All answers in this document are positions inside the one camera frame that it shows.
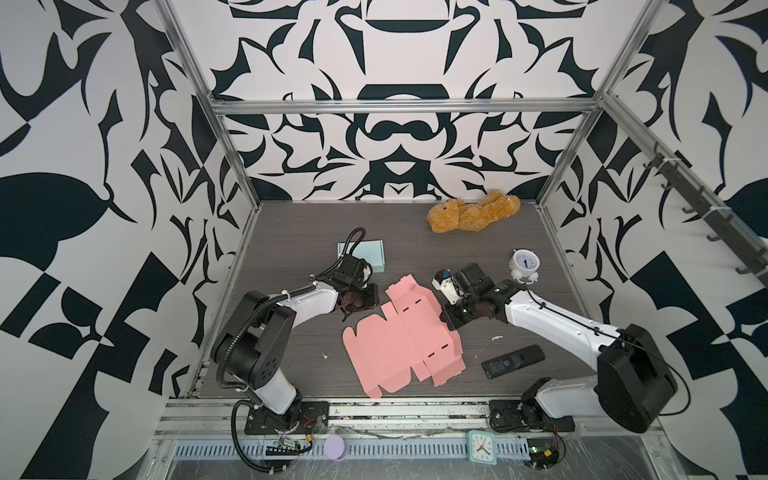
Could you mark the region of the light blue paper box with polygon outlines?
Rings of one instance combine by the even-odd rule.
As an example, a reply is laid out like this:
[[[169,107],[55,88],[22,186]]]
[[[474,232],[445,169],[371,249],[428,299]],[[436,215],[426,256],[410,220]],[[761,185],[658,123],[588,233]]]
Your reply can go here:
[[[352,246],[353,242],[348,246],[345,246],[344,242],[339,242],[337,244],[337,258],[341,259],[344,254],[350,254],[368,262],[374,273],[385,271],[385,250],[382,240],[364,240],[355,249],[352,249]]]

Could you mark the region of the pink paper box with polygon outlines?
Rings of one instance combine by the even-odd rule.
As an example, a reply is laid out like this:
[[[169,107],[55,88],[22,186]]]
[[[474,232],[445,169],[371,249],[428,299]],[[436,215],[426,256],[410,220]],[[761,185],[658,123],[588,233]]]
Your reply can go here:
[[[438,387],[466,365],[461,339],[440,320],[435,294],[411,275],[386,289],[381,314],[369,315],[344,330],[342,341],[365,394],[379,399],[416,377]]]

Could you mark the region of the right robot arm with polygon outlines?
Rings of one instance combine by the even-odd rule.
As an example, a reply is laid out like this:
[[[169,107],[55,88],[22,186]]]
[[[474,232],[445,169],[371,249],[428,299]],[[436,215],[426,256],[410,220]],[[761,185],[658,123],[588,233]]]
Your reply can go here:
[[[440,319],[455,331],[488,318],[528,330],[591,368],[589,376],[539,379],[517,404],[522,429],[561,419],[606,417],[633,433],[646,432],[687,383],[643,327],[595,322],[545,300],[513,280],[495,282],[475,263],[438,271],[433,286],[447,302]]]

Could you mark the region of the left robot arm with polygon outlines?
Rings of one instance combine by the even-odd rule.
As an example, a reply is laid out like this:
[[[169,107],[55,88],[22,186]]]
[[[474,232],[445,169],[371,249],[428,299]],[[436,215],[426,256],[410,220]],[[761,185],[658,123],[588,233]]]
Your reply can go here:
[[[365,238],[363,227],[348,235],[339,256],[328,268],[309,277],[306,286],[266,295],[250,291],[238,303],[210,350],[215,380],[222,390],[243,397],[230,414],[230,435],[239,459],[251,470],[267,475],[287,471],[295,459],[313,448],[312,430],[306,426],[306,444],[282,447],[287,461],[257,461],[244,450],[237,416],[243,407],[279,434],[289,433],[302,418],[302,396],[281,370],[281,362],[295,327],[335,311],[348,318],[379,304],[378,286],[371,282],[373,267],[355,255]]]

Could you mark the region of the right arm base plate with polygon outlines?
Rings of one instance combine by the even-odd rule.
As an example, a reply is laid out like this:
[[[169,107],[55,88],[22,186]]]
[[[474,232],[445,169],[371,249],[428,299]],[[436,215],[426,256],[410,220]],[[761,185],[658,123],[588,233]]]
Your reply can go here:
[[[571,416],[552,418],[534,401],[490,400],[489,426],[497,433],[565,432],[576,430]]]

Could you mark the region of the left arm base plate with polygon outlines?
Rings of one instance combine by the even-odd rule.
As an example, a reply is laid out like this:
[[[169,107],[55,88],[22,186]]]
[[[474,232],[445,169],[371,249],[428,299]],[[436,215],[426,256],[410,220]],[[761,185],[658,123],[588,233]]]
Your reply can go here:
[[[271,435],[303,431],[309,421],[323,423],[328,419],[330,404],[326,401],[309,401],[292,404],[283,414],[277,414],[265,406],[249,409],[244,432],[246,435]]]

